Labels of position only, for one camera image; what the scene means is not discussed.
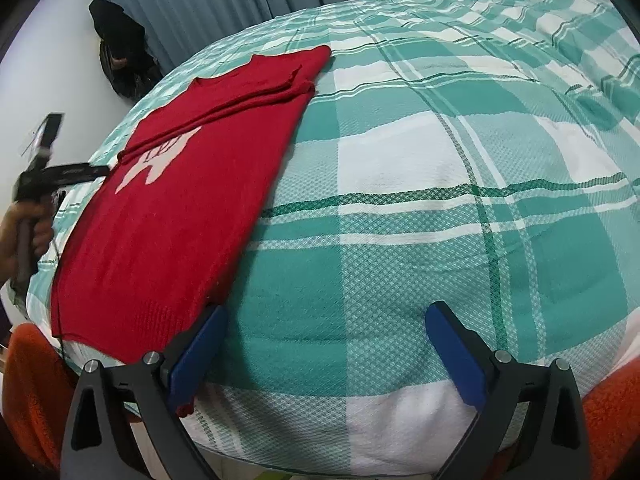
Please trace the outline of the person's left hand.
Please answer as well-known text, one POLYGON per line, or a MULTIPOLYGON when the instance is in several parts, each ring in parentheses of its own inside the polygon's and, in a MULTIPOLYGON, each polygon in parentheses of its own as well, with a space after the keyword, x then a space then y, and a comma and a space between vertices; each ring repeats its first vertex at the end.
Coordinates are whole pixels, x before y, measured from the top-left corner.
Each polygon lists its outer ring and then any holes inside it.
POLYGON ((16 278, 30 256, 38 260, 53 238, 53 206, 49 195, 39 202, 21 200, 6 210, 1 220, 1 284, 16 278))

